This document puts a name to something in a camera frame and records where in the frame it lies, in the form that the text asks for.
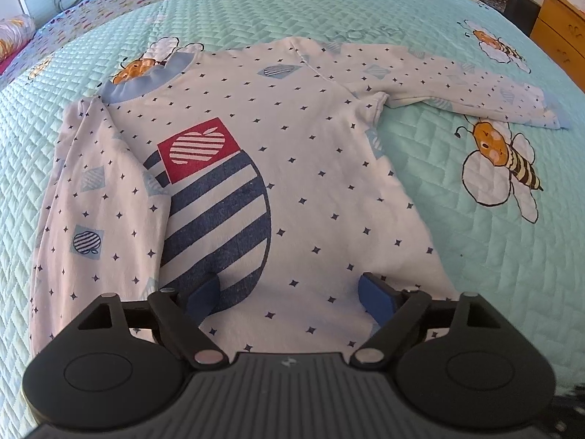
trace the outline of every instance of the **dresser drawer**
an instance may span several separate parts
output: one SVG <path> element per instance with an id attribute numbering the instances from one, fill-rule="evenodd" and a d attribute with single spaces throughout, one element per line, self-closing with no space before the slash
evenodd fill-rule
<path id="1" fill-rule="evenodd" d="M 585 20 L 559 0 L 545 0 L 538 17 L 585 55 Z"/>
<path id="2" fill-rule="evenodd" d="M 540 18 L 536 20 L 530 38 L 585 91 L 585 58 L 575 48 Z"/>

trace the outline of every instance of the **cartoon bee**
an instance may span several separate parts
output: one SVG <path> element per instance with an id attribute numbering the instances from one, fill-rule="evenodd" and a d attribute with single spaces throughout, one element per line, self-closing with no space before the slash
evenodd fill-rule
<path id="1" fill-rule="evenodd" d="M 522 217 L 536 223 L 538 210 L 532 191 L 543 191 L 540 178 L 534 170 L 535 154 L 526 137 L 517 133 L 514 137 L 507 123 L 479 119 L 472 124 L 473 130 L 464 125 L 457 128 L 473 135 L 477 150 L 463 162 L 461 178 L 463 186 L 477 203 L 483 206 L 499 206 L 514 194 Z"/>
<path id="2" fill-rule="evenodd" d="M 49 65 L 49 63 L 51 62 L 52 59 L 53 59 L 53 55 L 51 54 L 51 55 L 47 56 L 39 64 L 37 64 L 35 67 L 33 67 L 29 73 L 29 80 L 33 80 L 41 72 L 43 72 L 47 68 L 47 66 Z"/>
<path id="3" fill-rule="evenodd" d="M 501 38 L 498 38 L 491 34 L 487 29 L 482 28 L 481 26 L 472 23 L 471 21 L 464 20 L 465 25 L 458 23 L 461 25 L 462 28 L 469 30 L 473 33 L 479 40 L 479 47 L 482 49 L 486 55 L 497 61 L 498 63 L 516 63 L 523 71 L 530 74 L 531 70 L 526 65 L 526 60 L 514 49 L 512 46 L 507 44 L 506 42 L 502 41 Z"/>
<path id="4" fill-rule="evenodd" d="M 154 66 L 164 66 L 167 63 L 168 58 L 174 52 L 197 52 L 203 51 L 204 49 L 201 43 L 191 43 L 180 49 L 177 49 L 178 46 L 178 38 L 160 38 L 158 41 L 151 44 L 138 59 L 128 63 L 126 66 L 123 66 L 123 64 L 120 63 L 122 69 L 113 77 L 112 82 L 114 84 L 126 82 L 127 80 L 142 76 Z"/>

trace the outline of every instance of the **screw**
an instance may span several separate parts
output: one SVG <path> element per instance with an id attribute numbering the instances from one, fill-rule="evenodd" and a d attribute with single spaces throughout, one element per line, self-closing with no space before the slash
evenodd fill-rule
<path id="1" fill-rule="evenodd" d="M 356 360 L 360 363 L 379 363 L 384 359 L 384 353 L 377 348 L 362 348 L 355 353 Z"/>
<path id="2" fill-rule="evenodd" d="M 195 354 L 195 361 L 200 365 L 216 365 L 223 360 L 223 353 L 217 350 L 201 350 Z"/>

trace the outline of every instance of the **bed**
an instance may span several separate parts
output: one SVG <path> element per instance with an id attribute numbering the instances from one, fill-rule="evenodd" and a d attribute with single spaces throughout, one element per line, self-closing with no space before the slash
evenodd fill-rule
<path id="1" fill-rule="evenodd" d="M 479 24 L 514 52 L 489 56 Z M 498 12 L 477 0 L 92 0 L 49 22 L 0 77 L 2 437 L 22 437 L 34 425 L 20 393 L 29 361 L 30 254 L 63 108 L 95 94 L 162 37 L 216 50 L 288 35 L 406 45 L 555 96 L 569 129 L 510 124 L 504 134 L 513 143 L 522 133 L 533 147 L 542 184 L 533 193 L 536 216 L 519 209 L 511 188 L 476 201 L 464 170 L 475 140 L 455 135 L 466 121 L 440 103 L 386 109 L 373 136 L 455 287 L 480 292 L 533 342 L 552 363 L 559 390 L 585 378 L 585 95 Z"/>

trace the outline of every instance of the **drawer handle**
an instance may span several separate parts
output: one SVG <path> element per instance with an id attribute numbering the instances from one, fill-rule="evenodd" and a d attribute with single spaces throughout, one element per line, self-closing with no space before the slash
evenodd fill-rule
<path id="1" fill-rule="evenodd" d="M 581 31 L 579 31 L 579 26 L 569 25 L 569 33 L 573 35 L 574 38 L 583 38 Z"/>
<path id="2" fill-rule="evenodd" d="M 567 53 L 565 51 L 561 51 L 560 49 L 557 49 L 557 52 L 560 53 L 562 57 L 566 58 L 565 60 L 563 60 L 563 64 L 571 62 L 571 60 L 569 58 L 567 58 Z"/>

